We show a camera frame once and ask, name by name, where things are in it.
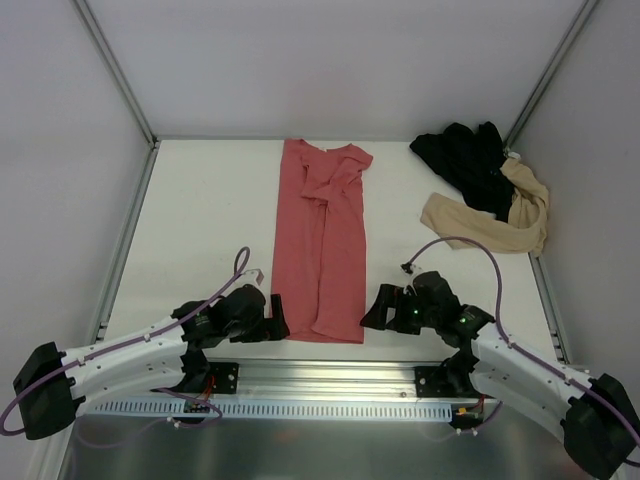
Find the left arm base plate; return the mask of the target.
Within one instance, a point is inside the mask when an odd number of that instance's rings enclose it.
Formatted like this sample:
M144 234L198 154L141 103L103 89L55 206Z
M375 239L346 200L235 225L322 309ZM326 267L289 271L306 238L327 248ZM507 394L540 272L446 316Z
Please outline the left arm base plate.
M210 362L205 375L204 394L234 395L238 390L240 365L236 362Z

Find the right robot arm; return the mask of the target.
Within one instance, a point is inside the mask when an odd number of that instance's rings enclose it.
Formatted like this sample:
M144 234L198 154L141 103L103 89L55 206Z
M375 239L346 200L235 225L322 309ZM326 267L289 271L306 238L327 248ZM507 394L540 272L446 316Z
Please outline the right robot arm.
M414 370L420 397L491 397L556 437L569 457L596 479L609 479L639 445L639 417L622 384L541 360L497 320L461 303L436 271L404 286L383 284L360 322L365 328L418 335L430 328L454 355Z

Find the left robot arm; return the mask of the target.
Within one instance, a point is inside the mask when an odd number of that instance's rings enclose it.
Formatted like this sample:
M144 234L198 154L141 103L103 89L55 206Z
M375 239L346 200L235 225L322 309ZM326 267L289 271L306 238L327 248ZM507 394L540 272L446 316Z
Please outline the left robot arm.
M280 295L265 297L245 284L212 304L187 302L149 328L103 345L62 351L42 344L13 381L20 432L44 439L93 407L146 391L231 394L231 364L210 362L206 350L288 334Z

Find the pink t shirt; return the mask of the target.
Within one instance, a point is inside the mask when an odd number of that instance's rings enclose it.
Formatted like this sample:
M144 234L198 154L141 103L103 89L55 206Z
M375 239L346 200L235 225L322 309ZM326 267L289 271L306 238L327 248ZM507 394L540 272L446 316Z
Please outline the pink t shirt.
M373 157L349 144L284 142L271 286L289 337L361 344L366 309L362 175Z

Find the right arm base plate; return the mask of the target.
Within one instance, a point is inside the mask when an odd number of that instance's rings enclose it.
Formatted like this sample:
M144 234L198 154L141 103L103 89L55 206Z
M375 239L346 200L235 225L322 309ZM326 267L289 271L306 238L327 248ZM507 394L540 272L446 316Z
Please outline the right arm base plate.
M422 365L414 369L414 384L418 398L479 398L469 375L448 366Z

